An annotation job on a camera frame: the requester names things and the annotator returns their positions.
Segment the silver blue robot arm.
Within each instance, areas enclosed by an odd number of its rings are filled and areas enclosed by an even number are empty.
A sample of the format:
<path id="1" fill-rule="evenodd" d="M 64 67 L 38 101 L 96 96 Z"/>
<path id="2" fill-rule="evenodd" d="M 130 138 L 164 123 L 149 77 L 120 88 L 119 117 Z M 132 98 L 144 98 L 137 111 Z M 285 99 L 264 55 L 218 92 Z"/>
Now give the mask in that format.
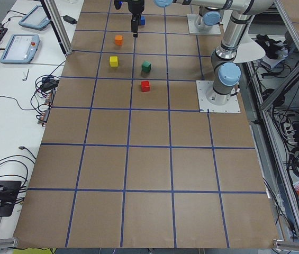
<path id="1" fill-rule="evenodd" d="M 199 30 L 207 30 L 221 22 L 220 9 L 215 7 L 200 6 L 198 16 L 194 22 Z"/>
<path id="2" fill-rule="evenodd" d="M 159 7 L 179 3 L 232 11 L 221 44 L 211 55 L 214 82 L 206 92 L 206 98 L 210 103 L 226 104 L 233 87 L 238 84 L 241 77 L 241 70 L 234 63 L 237 49 L 249 30 L 253 16 L 267 10 L 273 1 L 154 1 L 154 3 Z"/>

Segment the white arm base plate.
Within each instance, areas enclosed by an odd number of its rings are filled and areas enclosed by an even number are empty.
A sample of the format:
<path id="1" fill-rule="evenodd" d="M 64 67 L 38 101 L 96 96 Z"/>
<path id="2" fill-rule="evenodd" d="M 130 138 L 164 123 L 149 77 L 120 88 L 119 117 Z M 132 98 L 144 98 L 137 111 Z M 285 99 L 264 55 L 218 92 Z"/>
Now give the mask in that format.
<path id="1" fill-rule="evenodd" d="M 235 89 L 228 95 L 219 95 L 213 90 L 213 81 L 197 80 L 199 111 L 203 113 L 240 113 Z"/>
<path id="2" fill-rule="evenodd" d="M 218 24 L 207 26 L 199 14 L 187 15 L 188 30 L 191 35 L 220 36 L 221 30 Z"/>

